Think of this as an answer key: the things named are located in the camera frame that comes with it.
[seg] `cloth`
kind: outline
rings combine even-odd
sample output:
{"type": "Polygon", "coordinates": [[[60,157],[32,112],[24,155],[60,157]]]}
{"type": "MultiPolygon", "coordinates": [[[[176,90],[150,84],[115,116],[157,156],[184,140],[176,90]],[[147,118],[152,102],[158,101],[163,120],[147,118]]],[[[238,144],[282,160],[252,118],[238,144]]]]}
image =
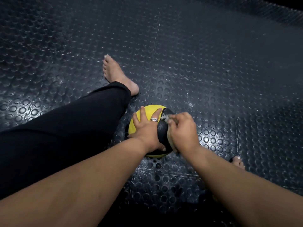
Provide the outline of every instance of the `cloth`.
{"type": "Polygon", "coordinates": [[[0,199],[102,152],[130,100],[113,82],[0,133],[0,199]]]}

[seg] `forearm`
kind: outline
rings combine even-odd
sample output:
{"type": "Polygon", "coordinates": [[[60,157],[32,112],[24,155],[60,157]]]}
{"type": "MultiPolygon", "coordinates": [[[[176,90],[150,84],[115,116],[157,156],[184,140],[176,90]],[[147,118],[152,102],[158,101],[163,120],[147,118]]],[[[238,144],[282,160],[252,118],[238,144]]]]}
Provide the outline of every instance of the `forearm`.
{"type": "Polygon", "coordinates": [[[184,156],[242,225],[303,226],[301,196],[240,169],[203,147],[184,156]]]}
{"type": "Polygon", "coordinates": [[[0,201],[0,226],[97,226],[145,155],[129,139],[0,201]]]}

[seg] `hand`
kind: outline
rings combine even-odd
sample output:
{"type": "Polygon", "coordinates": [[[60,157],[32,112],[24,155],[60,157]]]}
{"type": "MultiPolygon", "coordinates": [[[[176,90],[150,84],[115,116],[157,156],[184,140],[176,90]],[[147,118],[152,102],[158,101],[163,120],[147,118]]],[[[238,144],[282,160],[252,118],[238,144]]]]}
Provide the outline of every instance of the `hand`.
{"type": "Polygon", "coordinates": [[[187,112],[170,115],[169,132],[178,151],[182,154],[195,150],[200,147],[197,134],[197,125],[187,112]]]}
{"type": "MultiPolygon", "coordinates": [[[[159,119],[162,108],[156,110],[152,118],[159,119]]],[[[140,121],[138,120],[137,114],[133,114],[134,126],[136,128],[136,132],[130,134],[128,137],[137,138],[141,140],[146,146],[146,153],[152,152],[156,149],[165,151],[165,146],[159,142],[158,139],[158,123],[155,121],[149,121],[146,117],[145,108],[142,106],[140,108],[140,121]]]]}

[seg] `ring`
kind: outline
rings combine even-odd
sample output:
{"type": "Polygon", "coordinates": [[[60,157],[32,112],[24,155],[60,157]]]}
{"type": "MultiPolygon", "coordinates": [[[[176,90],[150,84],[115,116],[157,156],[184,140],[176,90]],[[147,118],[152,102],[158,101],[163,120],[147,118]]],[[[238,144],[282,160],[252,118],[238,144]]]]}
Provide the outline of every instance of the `ring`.
{"type": "Polygon", "coordinates": [[[159,120],[157,118],[151,118],[151,121],[158,122],[159,120]]]}

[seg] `black rubber mat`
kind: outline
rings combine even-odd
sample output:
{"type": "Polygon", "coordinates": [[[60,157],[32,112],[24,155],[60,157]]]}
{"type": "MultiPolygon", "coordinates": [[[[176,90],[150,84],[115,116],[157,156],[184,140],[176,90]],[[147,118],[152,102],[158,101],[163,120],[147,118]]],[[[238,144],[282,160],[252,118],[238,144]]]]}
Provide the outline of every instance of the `black rubber mat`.
{"type": "MultiPolygon", "coordinates": [[[[261,0],[0,0],[0,27],[0,130],[108,84],[109,54],[140,87],[112,144],[142,105],[188,111],[206,148],[303,195],[303,12],[261,0]]],[[[109,213],[235,223],[174,153],[143,159],[109,213]]]]}

